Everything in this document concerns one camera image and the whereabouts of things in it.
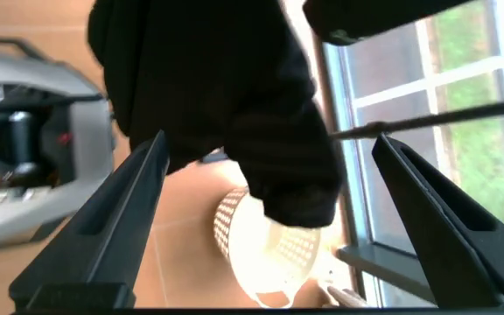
tile floor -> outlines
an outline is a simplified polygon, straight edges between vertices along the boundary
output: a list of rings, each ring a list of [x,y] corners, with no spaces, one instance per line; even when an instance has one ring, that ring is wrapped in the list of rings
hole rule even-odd
[[[56,60],[65,60],[102,85],[102,70],[85,42],[92,0],[0,0],[0,35],[29,39]],[[121,138],[116,166],[129,154]],[[164,183],[157,216],[135,292],[137,307],[256,307],[240,289],[214,244],[213,212],[223,196],[245,181],[231,162],[191,164]],[[11,280],[44,243],[0,250],[0,314],[10,313]],[[273,305],[280,297],[267,297]],[[315,281],[298,293],[295,306],[320,305]]]

window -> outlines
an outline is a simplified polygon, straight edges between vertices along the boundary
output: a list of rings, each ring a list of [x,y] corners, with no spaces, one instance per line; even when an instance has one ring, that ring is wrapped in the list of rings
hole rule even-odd
[[[327,45],[325,56],[341,130],[496,102],[504,99],[504,0],[475,0],[347,48]],[[392,136],[504,222],[504,117]],[[374,244],[415,257],[370,155],[373,145],[374,140],[343,143],[350,229],[358,246]],[[385,261],[374,266],[384,270],[383,275],[394,272],[390,279],[403,275],[401,268]],[[382,306],[432,305],[424,301],[432,302],[429,292],[411,292],[416,297],[406,291],[421,282],[387,283],[383,278],[368,280],[367,275],[358,280],[366,295],[375,295]]]

laundry basket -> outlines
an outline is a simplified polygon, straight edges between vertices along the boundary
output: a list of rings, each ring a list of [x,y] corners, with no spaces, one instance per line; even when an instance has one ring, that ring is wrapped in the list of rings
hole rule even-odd
[[[285,227],[263,215],[263,203],[248,188],[230,192],[217,207],[215,240],[244,292],[262,308],[258,296],[282,292],[293,305],[308,280],[321,242],[321,230]]]

white basket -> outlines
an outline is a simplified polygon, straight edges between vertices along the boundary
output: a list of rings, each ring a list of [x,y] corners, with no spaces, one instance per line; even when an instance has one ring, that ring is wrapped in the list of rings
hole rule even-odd
[[[247,188],[230,192],[217,207],[215,240],[246,294],[271,308],[258,294],[281,291],[293,305],[319,252],[321,230],[285,227],[263,215],[263,203]]]

black cloth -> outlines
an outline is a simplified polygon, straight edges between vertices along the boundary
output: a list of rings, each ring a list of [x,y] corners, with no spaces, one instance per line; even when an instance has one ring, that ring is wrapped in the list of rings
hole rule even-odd
[[[132,149],[163,130],[172,173],[224,147],[267,216],[332,222],[337,158],[277,0],[98,0],[88,41]]]

